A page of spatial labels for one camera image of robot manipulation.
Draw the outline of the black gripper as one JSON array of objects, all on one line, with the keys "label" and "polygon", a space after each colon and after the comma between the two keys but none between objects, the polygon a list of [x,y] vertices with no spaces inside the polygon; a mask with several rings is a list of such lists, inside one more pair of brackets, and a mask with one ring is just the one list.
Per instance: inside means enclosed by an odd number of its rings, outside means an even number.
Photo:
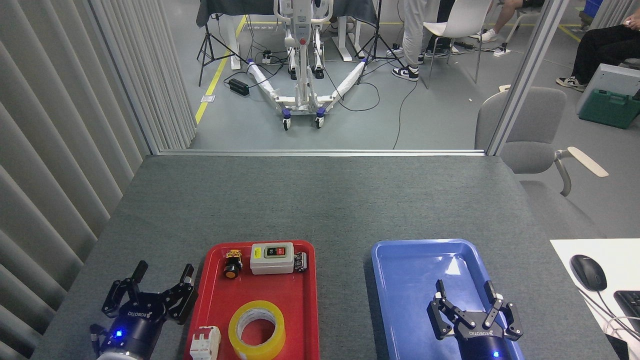
[{"label": "black gripper", "polygon": [[[490,300],[482,326],[468,327],[466,312],[448,301],[444,281],[435,283],[436,293],[427,307],[430,324],[437,340],[453,337],[458,344],[462,360],[510,360],[512,358],[506,339],[517,342],[524,334],[517,306],[495,291],[492,281],[486,281],[483,289]],[[495,322],[502,312],[506,328]]]},{"label": "black gripper", "polygon": [[[102,357],[118,354],[126,358],[150,358],[166,316],[184,325],[194,309],[198,292],[194,287],[194,267],[188,263],[176,285],[163,291],[161,300],[139,300],[138,285],[149,265],[140,260],[131,276],[115,280],[102,305],[102,312],[114,318],[102,344]],[[130,301],[121,306],[125,295]]]}]

